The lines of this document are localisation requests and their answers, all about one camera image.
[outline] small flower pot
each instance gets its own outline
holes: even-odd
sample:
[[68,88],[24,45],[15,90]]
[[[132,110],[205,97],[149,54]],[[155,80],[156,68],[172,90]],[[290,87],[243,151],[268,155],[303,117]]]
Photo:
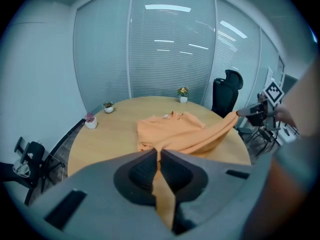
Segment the small flower pot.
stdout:
[[105,107],[105,108],[104,108],[104,111],[105,111],[106,113],[111,113],[112,111],[114,111],[114,107],[113,107],[113,106],[111,106],[111,107]]
[[180,103],[187,103],[188,97],[182,97],[180,96]]
[[97,127],[97,118],[95,117],[92,122],[85,122],[86,127],[89,129],[95,129]]

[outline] potted plant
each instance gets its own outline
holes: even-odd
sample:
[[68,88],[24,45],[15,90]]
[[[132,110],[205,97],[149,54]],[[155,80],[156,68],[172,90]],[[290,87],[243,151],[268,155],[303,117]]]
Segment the potted plant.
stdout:
[[88,113],[85,116],[85,123],[84,124],[89,129],[95,129],[97,127],[97,118],[93,114]]
[[111,101],[104,103],[104,104],[103,104],[103,106],[104,106],[104,111],[105,111],[106,113],[111,113],[112,111],[114,111],[113,105],[114,105],[114,104],[113,104]]
[[188,87],[181,87],[178,89],[178,95],[180,96],[180,103],[186,103],[188,101],[189,89]]

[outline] chair headrest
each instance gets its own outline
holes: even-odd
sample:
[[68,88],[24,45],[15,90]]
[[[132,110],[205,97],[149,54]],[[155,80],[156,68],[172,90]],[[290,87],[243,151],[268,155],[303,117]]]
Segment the chair headrest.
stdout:
[[225,75],[225,80],[228,83],[233,84],[238,90],[244,86],[244,80],[239,72],[227,69]]

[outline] wooden table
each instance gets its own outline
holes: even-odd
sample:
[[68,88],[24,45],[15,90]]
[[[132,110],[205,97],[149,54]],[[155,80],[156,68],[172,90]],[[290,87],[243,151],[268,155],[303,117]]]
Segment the wooden table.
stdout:
[[[138,151],[137,121],[155,116],[164,116],[176,111],[189,112],[198,117],[207,127],[219,122],[220,116],[193,102],[179,103],[177,98],[148,96],[123,100],[114,105],[114,112],[104,110],[96,114],[96,129],[83,127],[76,136],[68,161],[68,175],[85,166],[117,158]],[[209,160],[250,165],[248,150],[234,129],[226,135],[219,146],[207,156]],[[156,209],[170,228],[174,214],[175,197],[161,173],[153,181]]]

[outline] orange cloth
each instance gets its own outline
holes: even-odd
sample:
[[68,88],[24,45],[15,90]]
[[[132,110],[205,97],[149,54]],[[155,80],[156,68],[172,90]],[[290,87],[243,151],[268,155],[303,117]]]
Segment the orange cloth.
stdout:
[[236,111],[230,112],[209,128],[188,112],[172,112],[167,118],[153,115],[137,122],[138,150],[155,148],[159,153],[162,149],[167,149],[206,157],[220,144],[237,121]]

